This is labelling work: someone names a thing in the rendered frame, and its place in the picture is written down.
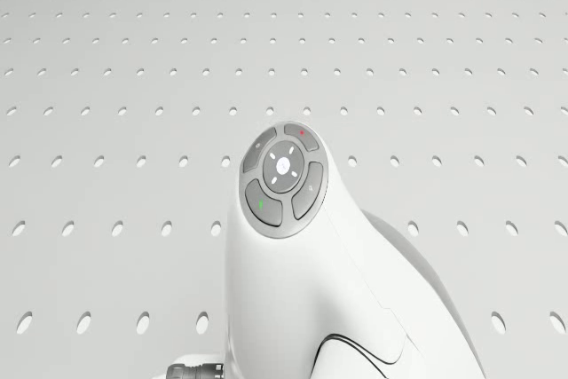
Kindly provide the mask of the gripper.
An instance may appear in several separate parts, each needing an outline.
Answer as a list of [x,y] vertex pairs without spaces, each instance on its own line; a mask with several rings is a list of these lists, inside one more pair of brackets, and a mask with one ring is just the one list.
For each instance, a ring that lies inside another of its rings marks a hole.
[[166,379],[225,379],[221,354],[186,354],[167,369]]

